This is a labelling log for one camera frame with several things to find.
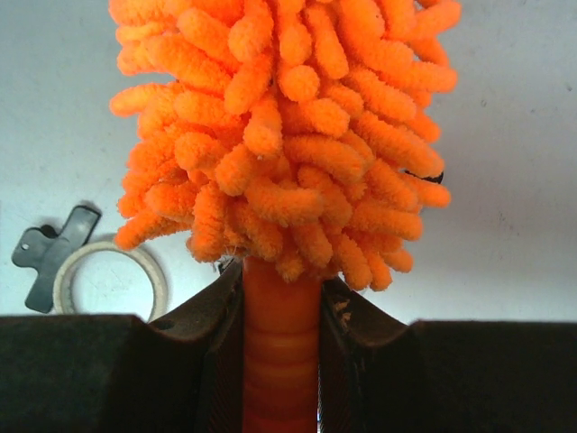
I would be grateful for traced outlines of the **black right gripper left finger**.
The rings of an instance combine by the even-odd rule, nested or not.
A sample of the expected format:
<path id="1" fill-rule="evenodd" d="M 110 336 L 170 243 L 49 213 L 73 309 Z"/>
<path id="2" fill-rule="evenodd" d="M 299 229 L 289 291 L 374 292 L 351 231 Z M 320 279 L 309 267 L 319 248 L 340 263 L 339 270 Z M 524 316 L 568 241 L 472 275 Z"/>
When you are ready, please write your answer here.
<path id="1" fill-rule="evenodd" d="M 131 315 L 1 320 L 4 432 L 238 432 L 242 265 L 145 323 Z"/>

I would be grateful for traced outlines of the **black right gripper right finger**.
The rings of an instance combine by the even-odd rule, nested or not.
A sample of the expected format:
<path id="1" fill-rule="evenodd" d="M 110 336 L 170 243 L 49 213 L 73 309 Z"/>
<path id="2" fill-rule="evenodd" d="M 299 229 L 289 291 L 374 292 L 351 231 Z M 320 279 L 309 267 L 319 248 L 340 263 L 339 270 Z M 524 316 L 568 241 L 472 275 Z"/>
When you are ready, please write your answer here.
<path id="1" fill-rule="evenodd" d="M 322 291 L 324 432 L 573 432 L 573 323 L 403 324 L 339 279 Z"/>

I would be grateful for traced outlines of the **orange microfiber duster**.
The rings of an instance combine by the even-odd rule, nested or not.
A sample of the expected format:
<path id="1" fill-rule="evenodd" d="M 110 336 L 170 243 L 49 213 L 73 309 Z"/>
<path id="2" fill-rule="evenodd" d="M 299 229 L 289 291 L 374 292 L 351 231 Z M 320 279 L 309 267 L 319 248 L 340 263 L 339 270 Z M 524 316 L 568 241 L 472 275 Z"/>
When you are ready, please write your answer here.
<path id="1" fill-rule="evenodd" d="M 115 241 L 189 231 L 192 256 L 243 261 L 243 430 L 311 432 L 321 286 L 385 290 L 413 265 L 420 211 L 445 207 L 432 96 L 456 1 L 113 1 L 135 116 Z"/>

